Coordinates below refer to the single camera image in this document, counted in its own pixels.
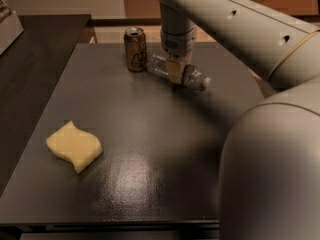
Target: can lid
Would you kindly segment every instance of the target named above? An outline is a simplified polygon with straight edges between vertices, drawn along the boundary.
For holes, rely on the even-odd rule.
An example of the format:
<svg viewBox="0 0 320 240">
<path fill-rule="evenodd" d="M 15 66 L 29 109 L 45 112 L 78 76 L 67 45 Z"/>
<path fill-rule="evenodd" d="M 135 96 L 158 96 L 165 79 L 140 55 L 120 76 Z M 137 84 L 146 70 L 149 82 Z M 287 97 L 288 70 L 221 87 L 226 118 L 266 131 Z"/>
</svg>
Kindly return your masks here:
<svg viewBox="0 0 320 240">
<path fill-rule="evenodd" d="M 138 37 L 143 34 L 142 28 L 127 28 L 126 29 L 126 35 L 131 37 Z"/>
</svg>

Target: bottle cap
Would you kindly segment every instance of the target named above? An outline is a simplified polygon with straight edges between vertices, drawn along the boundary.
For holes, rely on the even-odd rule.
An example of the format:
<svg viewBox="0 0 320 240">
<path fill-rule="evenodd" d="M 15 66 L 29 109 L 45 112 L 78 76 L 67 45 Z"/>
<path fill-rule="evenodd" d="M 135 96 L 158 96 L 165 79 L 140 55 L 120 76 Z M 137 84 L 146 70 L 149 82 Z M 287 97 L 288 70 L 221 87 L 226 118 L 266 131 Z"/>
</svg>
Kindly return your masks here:
<svg viewBox="0 0 320 240">
<path fill-rule="evenodd" d="M 206 77 L 206 78 L 204 79 L 204 81 L 203 81 L 203 87 L 204 87 L 205 89 L 207 89 L 207 88 L 209 87 L 210 83 L 211 83 L 211 78 L 210 78 L 210 77 Z"/>
</svg>

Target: white shelf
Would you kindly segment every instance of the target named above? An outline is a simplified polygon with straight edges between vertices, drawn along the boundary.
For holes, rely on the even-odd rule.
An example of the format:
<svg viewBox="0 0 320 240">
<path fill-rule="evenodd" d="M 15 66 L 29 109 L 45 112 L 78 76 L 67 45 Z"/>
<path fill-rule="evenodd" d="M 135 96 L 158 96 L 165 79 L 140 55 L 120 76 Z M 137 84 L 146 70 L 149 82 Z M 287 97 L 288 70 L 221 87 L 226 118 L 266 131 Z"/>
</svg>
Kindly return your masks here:
<svg viewBox="0 0 320 240">
<path fill-rule="evenodd" d="M 16 12 L 13 12 L 3 22 L 0 23 L 0 55 L 22 32 L 23 27 Z"/>
</svg>

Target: glossy tabletop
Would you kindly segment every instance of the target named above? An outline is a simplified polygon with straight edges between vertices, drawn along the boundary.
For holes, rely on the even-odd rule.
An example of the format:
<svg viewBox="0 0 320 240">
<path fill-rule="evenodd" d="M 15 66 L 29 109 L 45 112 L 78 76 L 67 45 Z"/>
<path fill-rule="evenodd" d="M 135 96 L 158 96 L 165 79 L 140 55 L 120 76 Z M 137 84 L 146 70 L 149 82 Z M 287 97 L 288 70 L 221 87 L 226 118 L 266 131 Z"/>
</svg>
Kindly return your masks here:
<svg viewBox="0 0 320 240">
<path fill-rule="evenodd" d="M 35 233 L 22 234 L 20 240 L 218 240 L 218 230 L 200 232 L 182 230 L 123 231 L 123 232 L 82 232 L 82 233 Z"/>
<path fill-rule="evenodd" d="M 212 78 L 204 92 L 128 71 L 122 44 L 78 44 L 0 199 L 0 224 L 217 221 L 224 140 L 263 96 L 216 43 L 198 43 L 192 62 Z M 104 147 L 80 175 L 45 143 L 69 120 Z"/>
</svg>

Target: table surface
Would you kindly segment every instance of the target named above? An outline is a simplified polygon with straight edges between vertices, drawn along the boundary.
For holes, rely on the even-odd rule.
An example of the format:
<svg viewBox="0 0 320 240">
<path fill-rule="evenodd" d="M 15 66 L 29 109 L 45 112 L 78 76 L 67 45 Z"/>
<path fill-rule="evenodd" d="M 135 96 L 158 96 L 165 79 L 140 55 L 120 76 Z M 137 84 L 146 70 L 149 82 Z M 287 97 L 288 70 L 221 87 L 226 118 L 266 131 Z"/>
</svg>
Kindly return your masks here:
<svg viewBox="0 0 320 240">
<path fill-rule="evenodd" d="M 212 78 L 204 92 L 128 71 L 122 44 L 78 44 L 0 199 L 0 224 L 217 221 L 224 140 L 263 96 L 216 43 L 197 43 L 192 62 Z M 69 120 L 104 147 L 80 175 L 45 144 Z"/>
<path fill-rule="evenodd" d="M 22 16 L 0 56 L 0 196 L 89 18 Z"/>
<path fill-rule="evenodd" d="M 123 232 L 81 232 L 81 233 L 28 233 L 20 240 L 218 240 L 218 230 L 162 230 L 162 231 L 123 231 Z"/>
</svg>

